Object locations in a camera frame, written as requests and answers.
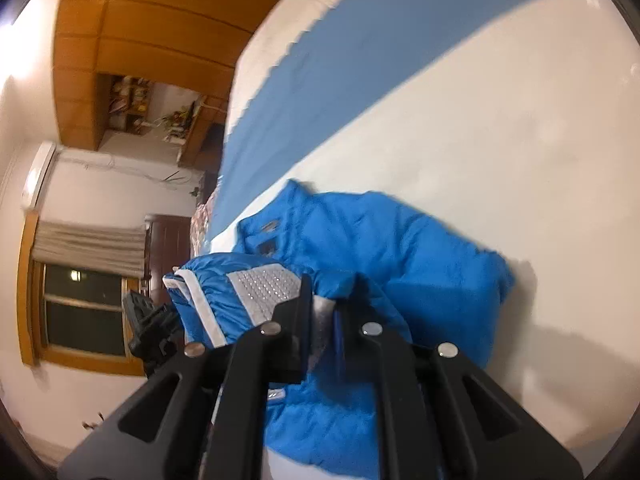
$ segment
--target blue fabric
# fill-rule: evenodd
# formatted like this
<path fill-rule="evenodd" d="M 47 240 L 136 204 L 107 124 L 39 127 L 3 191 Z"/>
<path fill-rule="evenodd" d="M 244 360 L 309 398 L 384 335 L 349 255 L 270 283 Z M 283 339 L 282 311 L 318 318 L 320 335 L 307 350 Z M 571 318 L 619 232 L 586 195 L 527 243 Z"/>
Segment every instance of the blue fabric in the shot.
<path fill-rule="evenodd" d="M 273 67 L 228 137 L 207 241 L 387 93 L 527 1 L 341 1 Z"/>
<path fill-rule="evenodd" d="M 275 250 L 269 258 L 259 254 L 265 242 Z M 196 274 L 228 342 L 252 324 L 226 275 L 272 262 L 309 274 L 318 296 L 366 300 L 407 340 L 452 341 L 481 366 L 491 352 L 499 305 L 513 285 L 497 253 L 388 196 L 311 195 L 289 181 L 273 202 L 238 224 L 233 253 L 184 266 Z M 178 289 L 171 294 L 188 333 L 202 337 L 193 305 Z M 283 399 L 268 403 L 265 444 L 334 474 L 377 478 L 372 388 L 341 383 L 330 348 L 302 384 L 287 385 Z"/>

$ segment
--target window pane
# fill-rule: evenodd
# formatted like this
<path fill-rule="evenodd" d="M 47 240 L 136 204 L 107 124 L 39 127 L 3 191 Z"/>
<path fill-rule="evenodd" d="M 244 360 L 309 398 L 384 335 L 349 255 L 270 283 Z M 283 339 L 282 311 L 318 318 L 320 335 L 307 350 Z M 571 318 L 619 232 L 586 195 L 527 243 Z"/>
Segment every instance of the window pane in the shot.
<path fill-rule="evenodd" d="M 47 301 L 49 343 L 96 352 L 125 355 L 122 313 Z"/>
<path fill-rule="evenodd" d="M 47 264 L 45 294 L 122 306 L 122 278 L 116 274 Z"/>

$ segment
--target bed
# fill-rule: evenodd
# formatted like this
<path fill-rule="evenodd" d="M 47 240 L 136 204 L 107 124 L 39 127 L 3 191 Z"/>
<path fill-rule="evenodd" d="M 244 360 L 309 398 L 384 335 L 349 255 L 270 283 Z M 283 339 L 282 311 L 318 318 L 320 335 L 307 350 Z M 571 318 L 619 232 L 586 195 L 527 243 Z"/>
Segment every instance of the bed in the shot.
<path fill-rule="evenodd" d="M 579 455 L 637 400 L 640 342 L 599 313 L 639 320 L 638 99 L 640 50 L 611 0 L 281 0 L 238 62 L 196 253 L 230 251 L 290 178 L 429 212 L 510 259 L 489 371 Z"/>

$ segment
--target wooden window frame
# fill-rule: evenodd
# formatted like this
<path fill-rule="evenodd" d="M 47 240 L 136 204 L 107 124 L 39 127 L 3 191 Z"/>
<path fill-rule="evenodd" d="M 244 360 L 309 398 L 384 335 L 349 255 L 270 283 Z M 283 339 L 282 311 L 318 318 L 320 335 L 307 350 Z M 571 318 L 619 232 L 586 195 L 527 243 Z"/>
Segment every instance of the wooden window frame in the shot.
<path fill-rule="evenodd" d="M 78 368 L 103 374 L 143 376 L 144 367 L 140 359 L 130 354 L 127 341 L 133 337 L 131 326 L 122 316 L 123 336 L 125 338 L 125 356 L 95 354 L 83 350 L 71 349 L 43 341 L 44 327 L 44 277 L 45 264 L 31 257 L 31 249 L 38 224 L 38 214 L 30 211 L 25 216 L 18 258 L 17 276 L 17 317 L 18 339 L 22 362 L 29 366 L 47 361 L 69 368 Z M 123 278 L 124 290 L 140 290 L 140 280 Z"/>

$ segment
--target blue stripe on sheet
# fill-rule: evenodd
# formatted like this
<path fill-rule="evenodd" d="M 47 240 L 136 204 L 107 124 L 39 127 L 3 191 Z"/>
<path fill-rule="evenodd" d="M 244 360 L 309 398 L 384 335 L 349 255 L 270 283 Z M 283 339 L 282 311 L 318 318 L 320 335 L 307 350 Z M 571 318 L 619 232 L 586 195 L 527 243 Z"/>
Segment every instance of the blue stripe on sheet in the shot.
<path fill-rule="evenodd" d="M 526 1 L 343 0 L 273 68 L 229 136 L 207 240 L 393 88 Z"/>

